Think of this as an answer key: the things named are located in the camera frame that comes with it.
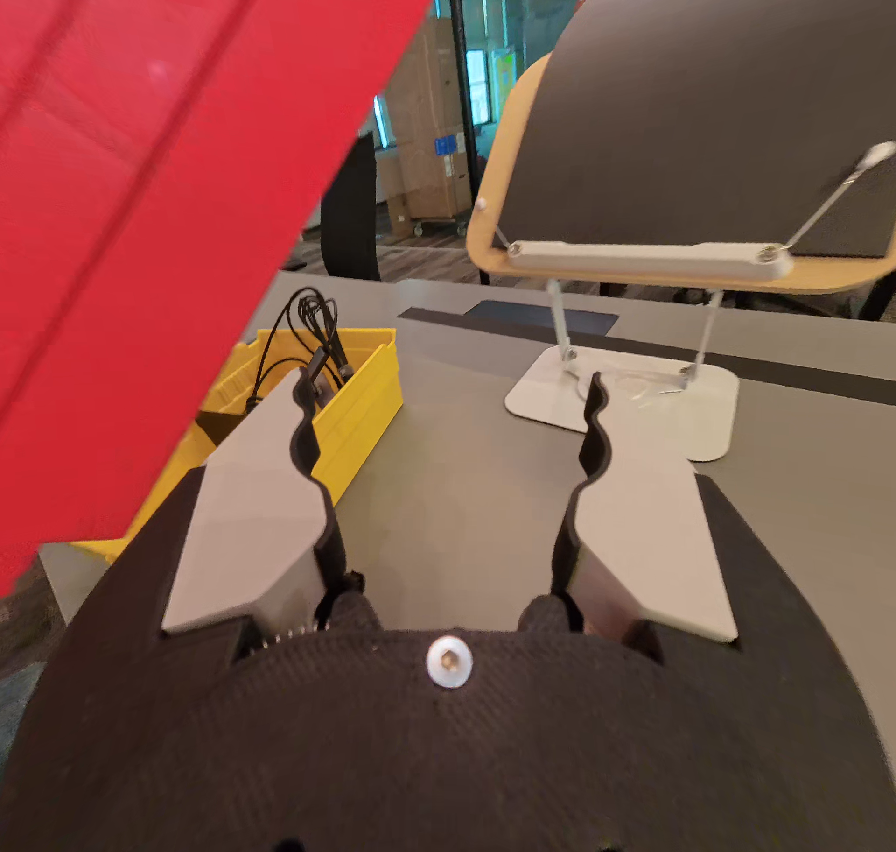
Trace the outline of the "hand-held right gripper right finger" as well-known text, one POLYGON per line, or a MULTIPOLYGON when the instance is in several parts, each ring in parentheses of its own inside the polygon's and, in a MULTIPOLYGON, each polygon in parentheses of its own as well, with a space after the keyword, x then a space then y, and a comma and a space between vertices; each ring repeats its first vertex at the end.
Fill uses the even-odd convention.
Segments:
POLYGON ((557 595, 588 634, 626 641, 644 622, 730 644, 738 630, 696 472, 595 373, 574 488, 557 536, 557 595))

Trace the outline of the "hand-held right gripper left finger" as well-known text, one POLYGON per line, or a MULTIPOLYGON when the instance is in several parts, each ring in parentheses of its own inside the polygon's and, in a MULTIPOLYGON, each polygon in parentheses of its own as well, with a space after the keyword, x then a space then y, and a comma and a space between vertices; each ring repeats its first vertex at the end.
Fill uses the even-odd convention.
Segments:
POLYGON ((315 384, 288 373, 204 463, 161 628, 247 617, 263 636, 322 630, 346 554, 320 456, 315 384))

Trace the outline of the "yellow plastic bin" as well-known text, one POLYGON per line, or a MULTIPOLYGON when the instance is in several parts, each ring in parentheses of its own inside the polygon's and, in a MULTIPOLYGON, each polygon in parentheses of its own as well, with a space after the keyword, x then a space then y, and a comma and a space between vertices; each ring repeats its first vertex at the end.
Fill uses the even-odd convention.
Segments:
MULTIPOLYGON (((402 406, 396 331, 338 330, 354 374, 313 420, 320 456, 313 477, 338 503, 402 406)), ((258 331, 254 341, 237 344, 194 420, 142 504, 126 535, 73 546, 113 563, 185 474, 202 465, 243 419, 245 401, 257 374, 265 397, 310 361, 319 343, 309 331, 258 331)))

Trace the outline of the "red plastic bin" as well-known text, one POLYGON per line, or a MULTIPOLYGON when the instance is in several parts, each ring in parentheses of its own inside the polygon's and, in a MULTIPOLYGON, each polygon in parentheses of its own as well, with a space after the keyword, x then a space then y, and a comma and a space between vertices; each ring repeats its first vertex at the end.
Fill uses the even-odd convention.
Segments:
POLYGON ((124 536, 430 0, 2 0, 2 597, 124 536))

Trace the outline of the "stack of cardboard boxes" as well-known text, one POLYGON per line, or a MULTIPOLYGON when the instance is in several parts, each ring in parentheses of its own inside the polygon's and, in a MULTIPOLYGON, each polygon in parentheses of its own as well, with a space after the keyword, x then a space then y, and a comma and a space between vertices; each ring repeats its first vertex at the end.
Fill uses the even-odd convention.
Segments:
POLYGON ((428 17, 385 90, 394 145, 377 158, 377 180, 397 241, 472 207, 459 84, 452 21, 428 17))

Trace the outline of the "dark board with wooden rim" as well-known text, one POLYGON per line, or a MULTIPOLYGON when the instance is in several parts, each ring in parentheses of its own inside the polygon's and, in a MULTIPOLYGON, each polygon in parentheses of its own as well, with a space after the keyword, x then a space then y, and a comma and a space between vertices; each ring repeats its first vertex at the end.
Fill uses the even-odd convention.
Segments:
MULTIPOLYGON (((894 0, 586 0, 511 90, 469 221, 507 244, 783 244, 871 147, 894 141, 894 0)), ((730 290, 826 294, 894 269, 894 156, 792 249, 730 290)), ((559 278, 709 288, 669 276, 559 278)))

